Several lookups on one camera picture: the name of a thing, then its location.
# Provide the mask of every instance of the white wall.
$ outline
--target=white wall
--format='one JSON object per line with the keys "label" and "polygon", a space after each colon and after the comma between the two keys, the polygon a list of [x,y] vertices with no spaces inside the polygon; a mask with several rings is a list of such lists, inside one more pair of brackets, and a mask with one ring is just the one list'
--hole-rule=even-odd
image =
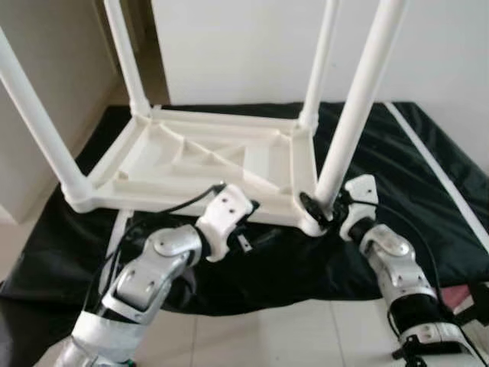
{"label": "white wall", "polygon": [[[173,104],[301,101],[324,0],[154,0]],[[376,0],[343,0],[323,100],[345,100]],[[378,100],[412,100],[489,173],[486,0],[412,0]]]}
{"label": "white wall", "polygon": [[[3,0],[0,25],[58,132],[72,146],[116,75],[93,2]],[[0,114],[0,205],[18,221],[52,173],[3,86]]]}

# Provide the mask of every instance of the white pole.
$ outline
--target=white pole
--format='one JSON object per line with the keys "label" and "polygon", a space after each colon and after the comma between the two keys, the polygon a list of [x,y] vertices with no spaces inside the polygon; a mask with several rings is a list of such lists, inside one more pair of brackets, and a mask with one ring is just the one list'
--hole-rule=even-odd
{"label": "white pole", "polygon": [[299,126],[301,128],[317,128],[318,125],[319,104],[325,86],[325,72],[335,32],[335,23],[338,18],[338,8],[339,0],[326,0],[313,69],[307,86],[306,100],[299,115]]}
{"label": "white pole", "polygon": [[46,109],[0,28],[0,77],[44,157],[61,182],[67,201],[89,198],[92,187],[63,143]]}
{"label": "white pole", "polygon": [[316,187],[316,199],[332,215],[351,158],[374,103],[407,0],[381,0],[372,23],[345,107]]}
{"label": "white pole", "polygon": [[138,65],[134,58],[131,40],[124,20],[124,14],[122,13],[121,0],[105,0],[105,10],[107,11],[108,23],[114,38],[115,49],[121,63],[125,85],[128,89],[131,114],[148,117],[151,113],[151,108],[144,94],[143,84],[139,76]]}

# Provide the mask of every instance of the black wire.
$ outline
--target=black wire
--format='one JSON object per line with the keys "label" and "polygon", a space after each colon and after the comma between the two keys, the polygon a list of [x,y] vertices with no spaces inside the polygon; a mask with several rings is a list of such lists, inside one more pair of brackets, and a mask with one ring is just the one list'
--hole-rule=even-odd
{"label": "black wire", "polygon": [[393,324],[393,321],[392,321],[392,313],[390,312],[390,309],[387,310],[387,321],[389,322],[390,329],[395,334],[396,338],[399,339],[399,332],[394,327],[394,324]]}
{"label": "black wire", "polygon": [[[417,229],[417,227],[409,219],[407,219],[403,214],[399,213],[395,209],[392,209],[389,206],[386,206],[384,204],[376,204],[376,203],[370,203],[368,201],[360,201],[360,200],[353,200],[352,203],[365,204],[365,205],[376,206],[378,208],[385,209],[389,213],[394,214],[395,216],[397,216],[399,219],[402,219],[416,233],[416,235],[419,237],[419,240],[423,244],[426,252],[428,253],[429,259],[431,261],[433,276],[435,278],[436,296],[439,299],[440,305],[443,307],[443,311],[447,312],[449,310],[449,308],[446,306],[445,301],[443,300],[442,289],[441,289],[441,285],[440,285],[439,273],[438,273],[438,268],[437,268],[437,265],[436,265],[435,257],[434,257],[434,255],[433,255],[433,253],[431,251],[431,248],[428,245],[428,242],[425,240],[423,234]],[[389,322],[389,326],[392,329],[393,333],[396,334],[397,338],[399,338],[399,333],[394,329],[393,322],[392,322],[392,319],[390,318],[390,315],[391,315],[391,313],[390,313],[390,309],[389,309],[387,311],[387,320]],[[487,367],[488,364],[485,362],[484,358],[482,358],[482,355],[479,353],[479,351],[475,347],[474,343],[468,338],[467,334],[461,328],[460,325],[458,325],[458,328],[460,329],[462,335],[464,336],[465,340],[467,341],[467,344],[474,350],[475,354],[481,360],[482,364],[485,367]]]}
{"label": "black wire", "polygon": [[90,294],[92,293],[93,285],[95,284],[96,279],[102,273],[102,269],[105,267],[105,264],[107,264],[107,261],[109,261],[113,255],[114,253],[111,253],[109,256],[107,256],[95,271],[95,274],[93,275],[92,280],[90,281],[89,287],[86,290],[85,299],[83,300],[83,306],[82,306],[83,311],[86,310],[86,305],[89,302]]}
{"label": "black wire", "polygon": [[110,283],[111,283],[111,280],[112,280],[112,277],[115,273],[115,268],[116,268],[116,265],[117,265],[117,260],[118,258],[120,258],[120,253],[121,253],[121,250],[122,250],[122,244],[124,243],[125,241],[125,238],[134,230],[136,229],[137,227],[140,227],[142,226],[143,224],[145,224],[148,220],[151,220],[151,221],[154,221],[155,219],[159,219],[160,216],[162,216],[163,214],[169,214],[169,213],[172,213],[172,212],[176,212],[177,210],[180,210],[180,209],[183,209],[189,205],[192,205],[194,203],[196,203],[197,201],[200,201],[202,200],[204,197],[206,197],[207,195],[209,195],[211,192],[213,191],[219,191],[221,190],[225,185],[224,184],[219,184],[219,185],[212,185],[209,189],[207,189],[206,191],[204,191],[203,193],[195,196],[194,198],[184,202],[184,203],[181,203],[179,205],[176,205],[176,206],[173,206],[171,208],[168,208],[168,209],[165,209],[165,210],[161,210],[160,212],[156,212],[154,213],[151,217],[145,217],[143,219],[139,219],[138,221],[135,221],[133,222],[123,233],[122,237],[121,237],[121,240],[119,241],[119,243],[117,244],[117,247],[115,248],[115,250],[113,251],[113,255],[114,255],[114,258],[112,260],[112,263],[111,263],[111,266],[110,266],[110,272],[108,273],[108,277],[107,277],[107,281],[106,281],[106,284],[104,286],[104,289],[103,289],[103,292],[101,293],[100,295],[100,298],[97,302],[97,304],[100,303],[103,295],[107,292],[108,290],[108,287],[110,286]]}

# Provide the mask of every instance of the black cloth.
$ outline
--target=black cloth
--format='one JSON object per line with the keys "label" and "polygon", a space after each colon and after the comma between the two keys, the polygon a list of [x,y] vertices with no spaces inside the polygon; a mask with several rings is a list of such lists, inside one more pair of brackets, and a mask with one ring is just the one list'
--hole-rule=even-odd
{"label": "black cloth", "polygon": [[[296,118],[301,106],[291,103],[170,108]],[[464,195],[483,226],[489,229],[488,178],[416,105],[397,103],[397,107]],[[319,128],[314,138],[318,172],[342,108],[342,103],[322,103],[319,110]],[[129,118],[127,107],[113,106],[106,110],[77,158],[83,173],[91,171]],[[347,179],[364,173],[376,177],[380,202],[402,213],[426,238],[434,253],[442,285],[489,280],[489,255],[423,157],[381,104],[374,105],[371,111]],[[68,313],[71,310],[73,318],[68,317],[68,320],[75,320],[88,283],[105,256],[116,213],[115,210],[97,209],[77,214],[65,203],[58,187],[0,289],[0,304],[8,302],[12,310],[14,300],[57,304],[65,307]],[[416,233],[381,208],[377,214],[379,221],[413,243],[417,260],[433,283],[429,257]],[[145,215],[136,213],[136,219]],[[188,222],[195,222],[195,218],[164,218],[156,226],[137,233],[138,236],[134,236],[126,247],[137,251],[151,230]],[[298,229],[252,223],[245,235],[254,246],[252,252],[246,255],[233,252],[214,264],[201,261],[174,282],[164,308],[218,316],[278,307],[310,298],[369,300],[381,296],[368,263],[353,244],[344,243],[333,231],[322,238],[311,239]],[[37,317],[45,320],[47,316],[38,313]],[[63,327],[67,335],[73,323],[63,323]],[[39,332],[34,329],[31,329],[32,333]],[[27,341],[17,334],[3,334],[2,343],[13,340],[21,349],[22,343]]]}

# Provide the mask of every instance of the silver metal link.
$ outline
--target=silver metal link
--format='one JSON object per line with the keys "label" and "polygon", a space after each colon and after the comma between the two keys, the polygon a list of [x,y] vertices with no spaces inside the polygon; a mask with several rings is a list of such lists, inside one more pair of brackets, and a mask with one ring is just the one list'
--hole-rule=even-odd
{"label": "silver metal link", "polygon": [[103,305],[136,323],[150,323],[183,273],[192,255],[200,258],[202,243],[191,226],[152,233],[139,257],[129,262],[103,297]]}
{"label": "silver metal link", "polygon": [[377,274],[388,307],[409,294],[427,294],[436,298],[416,263],[413,246],[389,227],[380,224],[369,230],[361,241],[360,251]]}

